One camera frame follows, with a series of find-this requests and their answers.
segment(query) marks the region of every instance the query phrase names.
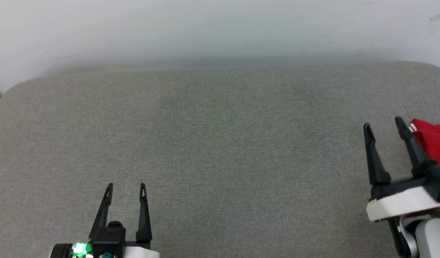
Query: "red garment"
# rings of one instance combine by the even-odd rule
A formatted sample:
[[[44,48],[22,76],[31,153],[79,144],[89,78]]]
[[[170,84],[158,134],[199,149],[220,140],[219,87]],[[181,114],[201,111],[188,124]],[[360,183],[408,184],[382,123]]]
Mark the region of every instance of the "red garment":
[[[440,164],[440,124],[432,125],[429,122],[413,119],[409,130],[427,156]]]

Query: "folded red clothing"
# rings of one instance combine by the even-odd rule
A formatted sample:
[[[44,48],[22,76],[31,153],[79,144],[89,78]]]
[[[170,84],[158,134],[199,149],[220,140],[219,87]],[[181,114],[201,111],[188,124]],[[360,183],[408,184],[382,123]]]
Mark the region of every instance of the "folded red clothing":
[[[440,165],[440,124],[432,125],[419,119],[413,119],[409,130],[426,152],[427,156]]]

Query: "white wall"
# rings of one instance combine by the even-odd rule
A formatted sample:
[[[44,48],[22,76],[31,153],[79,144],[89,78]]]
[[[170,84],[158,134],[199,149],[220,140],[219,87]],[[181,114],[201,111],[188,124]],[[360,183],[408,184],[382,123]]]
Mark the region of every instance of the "white wall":
[[[0,0],[0,93],[62,72],[411,60],[440,0]]]

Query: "gray fabric surface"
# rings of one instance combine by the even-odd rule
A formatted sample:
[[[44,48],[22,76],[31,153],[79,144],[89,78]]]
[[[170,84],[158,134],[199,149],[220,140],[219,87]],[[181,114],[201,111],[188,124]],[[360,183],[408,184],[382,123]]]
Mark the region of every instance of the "gray fabric surface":
[[[440,123],[440,69],[395,62],[89,73],[0,100],[0,256],[87,240],[107,183],[128,240],[145,182],[163,257],[396,257],[367,219],[362,125],[410,175],[394,117]]]

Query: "green light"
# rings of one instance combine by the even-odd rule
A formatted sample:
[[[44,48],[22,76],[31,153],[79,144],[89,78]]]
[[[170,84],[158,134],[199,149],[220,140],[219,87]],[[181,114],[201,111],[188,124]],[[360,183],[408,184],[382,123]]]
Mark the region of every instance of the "green light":
[[[85,243],[76,243],[73,246],[72,255],[82,257],[88,253],[87,251],[88,244]]]

